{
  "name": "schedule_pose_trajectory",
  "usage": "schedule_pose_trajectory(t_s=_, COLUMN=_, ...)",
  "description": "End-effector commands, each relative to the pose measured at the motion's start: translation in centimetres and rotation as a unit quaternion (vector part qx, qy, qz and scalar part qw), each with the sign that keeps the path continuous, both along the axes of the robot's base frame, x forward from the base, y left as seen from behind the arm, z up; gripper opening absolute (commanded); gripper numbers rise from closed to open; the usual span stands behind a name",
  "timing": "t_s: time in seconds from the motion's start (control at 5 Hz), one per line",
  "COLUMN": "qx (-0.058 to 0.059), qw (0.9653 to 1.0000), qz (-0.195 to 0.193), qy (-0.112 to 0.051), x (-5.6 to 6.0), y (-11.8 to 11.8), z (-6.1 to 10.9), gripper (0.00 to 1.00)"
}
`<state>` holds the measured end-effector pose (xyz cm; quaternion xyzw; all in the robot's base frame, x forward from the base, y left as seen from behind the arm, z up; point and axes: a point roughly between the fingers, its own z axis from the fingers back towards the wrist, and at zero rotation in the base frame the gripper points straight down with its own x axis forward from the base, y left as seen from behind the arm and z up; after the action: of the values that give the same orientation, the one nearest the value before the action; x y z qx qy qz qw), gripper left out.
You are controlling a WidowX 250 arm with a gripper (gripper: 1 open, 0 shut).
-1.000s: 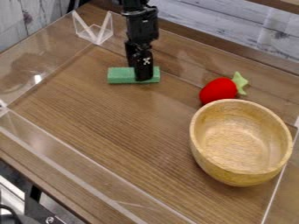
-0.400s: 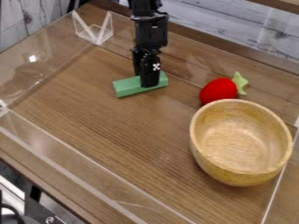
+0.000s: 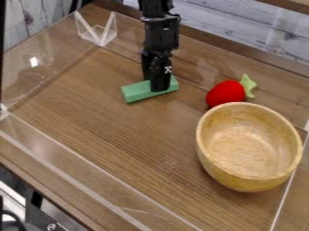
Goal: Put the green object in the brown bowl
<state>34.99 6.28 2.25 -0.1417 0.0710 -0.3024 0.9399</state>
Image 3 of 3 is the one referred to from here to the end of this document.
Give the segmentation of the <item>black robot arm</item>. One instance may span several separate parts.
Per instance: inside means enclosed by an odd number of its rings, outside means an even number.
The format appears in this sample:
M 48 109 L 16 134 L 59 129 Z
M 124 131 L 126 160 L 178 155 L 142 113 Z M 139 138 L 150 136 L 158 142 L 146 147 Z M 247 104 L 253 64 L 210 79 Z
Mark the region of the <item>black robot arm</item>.
M 172 0 L 138 0 L 144 23 L 142 49 L 143 79 L 150 81 L 154 92 L 170 88 L 171 52 L 179 47 L 180 16 L 172 14 Z

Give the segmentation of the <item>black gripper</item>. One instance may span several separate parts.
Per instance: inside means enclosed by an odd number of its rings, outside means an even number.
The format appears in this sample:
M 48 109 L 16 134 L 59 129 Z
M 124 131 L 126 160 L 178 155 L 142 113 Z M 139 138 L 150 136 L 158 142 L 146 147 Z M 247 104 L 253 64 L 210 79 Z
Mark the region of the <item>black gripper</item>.
M 170 53 L 179 47 L 178 14 L 163 17 L 142 17 L 144 23 L 144 42 L 142 49 L 142 74 L 144 80 L 151 80 L 151 90 L 160 92 L 170 87 L 171 60 L 168 56 L 156 53 Z

